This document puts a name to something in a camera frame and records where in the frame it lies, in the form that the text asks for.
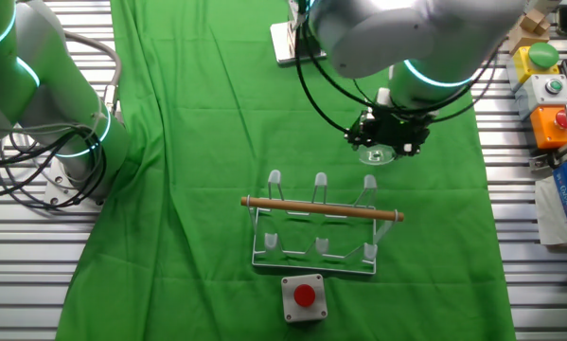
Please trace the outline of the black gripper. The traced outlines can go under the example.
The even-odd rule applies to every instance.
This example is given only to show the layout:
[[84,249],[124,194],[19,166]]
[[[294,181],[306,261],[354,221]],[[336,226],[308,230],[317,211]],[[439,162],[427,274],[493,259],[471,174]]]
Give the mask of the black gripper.
[[420,154],[421,144],[429,135],[429,128],[419,120],[403,121],[391,114],[364,110],[358,121],[346,129],[344,138],[353,146],[393,147],[398,157],[404,157]]

